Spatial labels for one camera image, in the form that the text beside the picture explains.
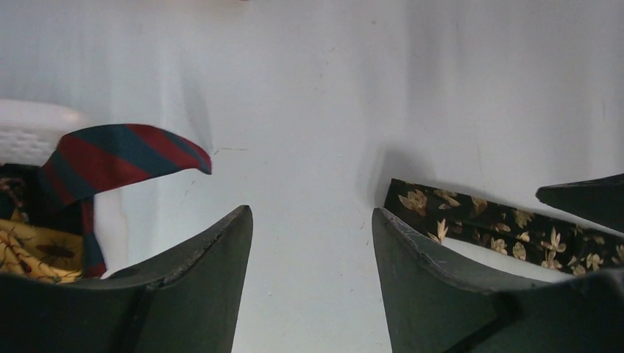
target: white plastic basket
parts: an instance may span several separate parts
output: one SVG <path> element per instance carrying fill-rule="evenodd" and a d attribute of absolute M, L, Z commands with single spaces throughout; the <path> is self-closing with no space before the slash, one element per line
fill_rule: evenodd
<path fill-rule="evenodd" d="M 75 110 L 52 104 L 0 99 L 0 163 L 44 164 L 66 133 L 93 126 Z M 104 277 L 128 265 L 127 220 L 121 191 L 95 196 L 95 232 L 107 265 Z"/>

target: necktie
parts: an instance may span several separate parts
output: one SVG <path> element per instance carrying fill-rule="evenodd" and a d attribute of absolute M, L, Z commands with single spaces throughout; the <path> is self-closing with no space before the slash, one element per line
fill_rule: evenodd
<path fill-rule="evenodd" d="M 624 265 L 624 239 L 537 213 L 393 179 L 384 207 L 442 243 L 465 241 L 568 274 Z"/>
<path fill-rule="evenodd" d="M 141 124 L 94 126 L 60 139 L 37 172 L 41 196 L 37 201 L 50 213 L 80 210 L 82 277 L 100 277 L 106 265 L 93 232 L 93 197 L 189 168 L 210 174 L 211 161 L 202 148 L 185 138 Z M 21 205 L 15 203 L 16 212 L 26 215 Z"/>

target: yellow patterned fabric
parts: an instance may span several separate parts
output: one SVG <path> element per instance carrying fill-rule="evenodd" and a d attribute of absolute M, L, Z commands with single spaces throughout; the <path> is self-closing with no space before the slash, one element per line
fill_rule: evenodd
<path fill-rule="evenodd" d="M 82 236 L 23 223 L 15 209 L 0 219 L 0 272 L 50 283 L 68 283 L 82 274 Z"/>

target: striped tie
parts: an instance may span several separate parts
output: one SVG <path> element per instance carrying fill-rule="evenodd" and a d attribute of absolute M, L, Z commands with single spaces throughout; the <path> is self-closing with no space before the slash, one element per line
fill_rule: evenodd
<path fill-rule="evenodd" d="M 195 143 L 153 126 L 114 124 L 64 135 L 38 180 L 51 210 L 81 203 L 83 277 L 88 278 L 106 271 L 93 233 L 93 196 L 191 168 L 211 173 L 210 157 Z"/>

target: fabric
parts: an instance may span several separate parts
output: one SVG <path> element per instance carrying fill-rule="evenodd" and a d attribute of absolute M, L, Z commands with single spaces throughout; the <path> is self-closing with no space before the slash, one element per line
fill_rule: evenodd
<path fill-rule="evenodd" d="M 0 167 L 0 271 L 65 283 L 106 271 L 93 232 L 97 193 L 183 169 L 210 174 L 212 165 L 185 138 L 153 126 L 116 124 L 63 136 L 41 168 Z M 54 229 L 42 227 L 50 224 Z"/>
<path fill-rule="evenodd" d="M 624 266 L 624 239 L 474 196 L 393 179 L 384 207 L 442 243 L 462 240 L 568 274 Z"/>

